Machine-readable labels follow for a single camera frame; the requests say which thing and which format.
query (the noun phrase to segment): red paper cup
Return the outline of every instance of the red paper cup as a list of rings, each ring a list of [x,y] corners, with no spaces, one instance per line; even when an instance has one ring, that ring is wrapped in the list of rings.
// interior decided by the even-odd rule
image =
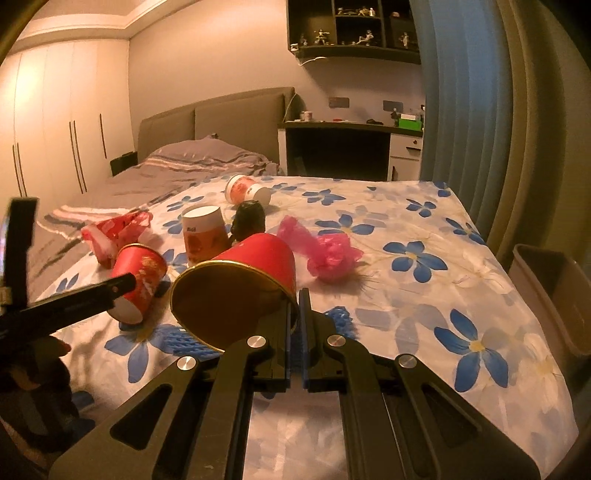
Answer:
[[[297,320],[296,263],[288,245],[256,233],[183,272],[174,282],[170,309],[186,331],[223,352],[255,333],[261,316],[276,311],[287,297]]]
[[[257,200],[264,208],[271,201],[271,189],[246,175],[234,175],[228,180],[225,195],[226,200],[233,205],[238,205],[245,200]]]
[[[156,250],[142,244],[125,245],[119,252],[111,278],[133,273],[135,290],[116,299],[115,307],[108,310],[109,315],[130,325],[142,322],[167,268],[166,260]]]

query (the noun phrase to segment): power outlet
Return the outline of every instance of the power outlet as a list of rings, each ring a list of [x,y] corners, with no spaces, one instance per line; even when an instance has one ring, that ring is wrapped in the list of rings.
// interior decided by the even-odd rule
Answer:
[[[385,112],[393,112],[394,109],[398,113],[404,112],[404,104],[402,102],[392,102],[391,100],[384,100],[384,111]]]
[[[329,97],[329,108],[349,108],[349,98]]]

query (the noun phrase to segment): floral bedsheet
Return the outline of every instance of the floral bedsheet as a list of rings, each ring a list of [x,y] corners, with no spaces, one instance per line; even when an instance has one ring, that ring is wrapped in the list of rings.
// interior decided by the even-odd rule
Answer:
[[[346,232],[364,252],[358,275],[340,285],[316,281],[296,258],[297,287],[310,289],[315,310],[337,307],[372,353],[417,355],[532,456],[543,476],[557,465],[577,435],[564,379],[536,318],[445,184],[260,181],[273,190],[268,232],[289,214],[319,235]],[[235,207],[225,184],[206,180],[151,208],[169,269],[140,328],[120,328],[103,313],[56,334],[73,347],[64,361],[83,416],[104,419],[176,359],[167,338],[180,327],[167,289],[187,268],[179,214],[187,205],[221,205],[229,227]],[[108,275],[89,254],[43,297]],[[244,478],[346,479],[337,395],[293,383],[274,398],[256,395]]]

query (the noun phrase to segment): bed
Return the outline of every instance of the bed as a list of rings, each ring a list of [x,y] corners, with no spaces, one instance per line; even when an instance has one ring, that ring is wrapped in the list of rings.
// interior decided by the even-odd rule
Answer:
[[[222,193],[227,179],[257,175],[273,191],[268,232],[290,214],[319,235],[348,233],[364,252],[358,275],[339,285],[314,280],[296,258],[297,287],[309,288],[314,309],[348,325],[348,335],[372,353],[417,355],[548,475],[577,436],[569,392],[536,318],[457,197],[431,182],[279,176],[277,122],[292,96],[290,88],[247,92],[144,121],[138,167],[38,220],[31,298],[108,277],[80,228],[132,209],[154,215],[174,281],[187,268],[181,209],[221,205],[229,225],[235,208]],[[259,108],[260,121],[245,127]],[[201,150],[192,157],[195,145]],[[220,161],[216,149],[231,161]],[[183,354],[168,291],[161,293],[140,327],[103,313],[56,334],[72,346],[64,362],[83,417],[101,421]],[[244,478],[346,479],[337,395],[307,394],[294,383],[285,394],[255,396]]]

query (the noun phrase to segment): black plastic object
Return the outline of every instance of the black plastic object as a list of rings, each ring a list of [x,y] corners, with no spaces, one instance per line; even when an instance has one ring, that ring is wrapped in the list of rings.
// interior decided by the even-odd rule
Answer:
[[[2,301],[6,312],[27,306],[27,252],[33,243],[36,198],[14,198],[11,200],[3,221],[5,237],[0,252],[0,288],[5,294]]]
[[[113,308],[115,299],[134,288],[134,275],[126,273],[7,311],[0,316],[0,360],[33,340]]]
[[[242,242],[255,233],[265,232],[265,209],[257,200],[246,200],[238,205],[230,230],[234,239]]]
[[[534,480],[535,462],[413,355],[370,354],[300,291],[304,385],[338,391],[349,478]]]
[[[290,384],[290,310],[284,301],[221,357],[179,359],[58,458],[49,479],[241,479],[254,392]]]
[[[111,173],[113,176],[118,175],[122,171],[130,167],[135,167],[138,164],[138,153],[129,152],[121,155],[119,158],[111,160]]]

